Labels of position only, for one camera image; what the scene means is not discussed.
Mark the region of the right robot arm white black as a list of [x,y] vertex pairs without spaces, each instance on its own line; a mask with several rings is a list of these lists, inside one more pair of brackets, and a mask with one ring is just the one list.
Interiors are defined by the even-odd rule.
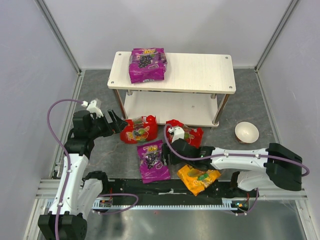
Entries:
[[195,147],[183,139],[162,145],[164,163],[185,163],[202,172],[234,169],[231,181],[243,191],[276,186],[287,191],[302,189],[302,158],[279,143],[255,150]]

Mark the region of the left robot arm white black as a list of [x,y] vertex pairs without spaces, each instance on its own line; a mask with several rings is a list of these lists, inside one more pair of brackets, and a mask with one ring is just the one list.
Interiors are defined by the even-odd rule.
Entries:
[[109,194],[107,174],[101,170],[83,176],[95,139],[119,134],[128,123],[113,110],[108,122],[101,110],[80,110],[73,114],[73,127],[64,144],[63,171],[57,193],[48,213],[38,219],[38,227],[47,240],[83,240],[87,218],[100,194]]

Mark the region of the purple candy bag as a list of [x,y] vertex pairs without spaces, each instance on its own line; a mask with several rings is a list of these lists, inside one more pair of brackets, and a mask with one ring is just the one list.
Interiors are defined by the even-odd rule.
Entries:
[[170,180],[169,168],[162,162],[162,140],[137,147],[139,170],[143,184]]
[[163,48],[134,48],[128,65],[130,82],[163,81],[167,71],[167,57]]

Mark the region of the orange candy bag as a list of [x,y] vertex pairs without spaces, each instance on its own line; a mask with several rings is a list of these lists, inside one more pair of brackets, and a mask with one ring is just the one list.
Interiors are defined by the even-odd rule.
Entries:
[[197,196],[215,182],[221,173],[218,170],[202,171],[185,165],[177,172],[178,177],[182,180],[187,189]]

